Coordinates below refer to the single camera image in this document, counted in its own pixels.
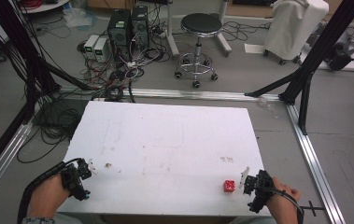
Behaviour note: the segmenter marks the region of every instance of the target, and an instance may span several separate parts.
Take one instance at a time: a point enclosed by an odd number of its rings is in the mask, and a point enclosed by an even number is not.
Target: stool
[[[182,78],[182,72],[192,74],[194,77],[193,87],[199,88],[198,75],[212,72],[211,79],[217,80],[218,75],[212,67],[212,60],[207,55],[201,53],[201,38],[213,37],[220,33],[222,23],[214,16],[194,13],[185,16],[181,21],[181,29],[188,35],[198,36],[194,53],[186,53],[179,58],[176,78]]]

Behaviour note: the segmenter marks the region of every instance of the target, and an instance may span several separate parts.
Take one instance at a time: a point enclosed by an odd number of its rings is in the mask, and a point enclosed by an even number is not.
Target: cardboard box
[[[88,6],[98,9],[133,8],[135,0],[88,0]]]

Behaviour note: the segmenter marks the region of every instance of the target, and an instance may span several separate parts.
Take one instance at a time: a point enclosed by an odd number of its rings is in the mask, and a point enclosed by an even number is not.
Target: white device
[[[84,50],[86,51],[87,59],[95,60],[94,47],[99,37],[99,35],[91,35],[86,44],[84,44]]]
[[[98,63],[105,63],[110,57],[110,48],[106,37],[100,37],[94,47],[95,59]]]

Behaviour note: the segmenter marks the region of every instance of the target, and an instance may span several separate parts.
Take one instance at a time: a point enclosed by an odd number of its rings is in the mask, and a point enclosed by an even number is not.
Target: computer tower
[[[131,50],[134,50],[133,26],[129,9],[115,8],[112,10],[107,32],[111,42],[115,62],[130,62]]]
[[[135,49],[147,49],[149,47],[148,7],[133,7],[132,14]]]

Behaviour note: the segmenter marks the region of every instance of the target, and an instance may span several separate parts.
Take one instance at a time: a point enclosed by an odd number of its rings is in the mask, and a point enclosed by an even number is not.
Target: aluminum frame
[[[68,91],[68,88],[63,88],[62,91]],[[236,92],[216,92],[216,91],[165,91],[165,90],[143,90],[133,89],[136,97],[147,98],[171,98],[171,99],[189,99],[189,100],[213,100],[213,101],[234,101],[234,102],[259,102],[261,99],[267,101],[279,102],[278,95],[264,94],[261,97],[253,98],[246,96],[244,93]],[[328,184],[325,174],[319,164],[316,152],[310,142],[308,135],[304,135],[298,126],[299,112],[294,105],[286,105],[290,115],[290,120],[293,124],[295,133],[299,140],[301,150],[304,153],[304,158],[311,171],[311,175],[316,182],[319,195],[324,203],[329,220],[333,224],[346,223],[339,209],[336,199],[333,196],[332,190]],[[20,146],[24,143],[26,137],[32,129],[32,121],[27,125],[22,125],[16,132],[13,139],[8,144],[6,150],[0,157],[0,178],[10,165]]]

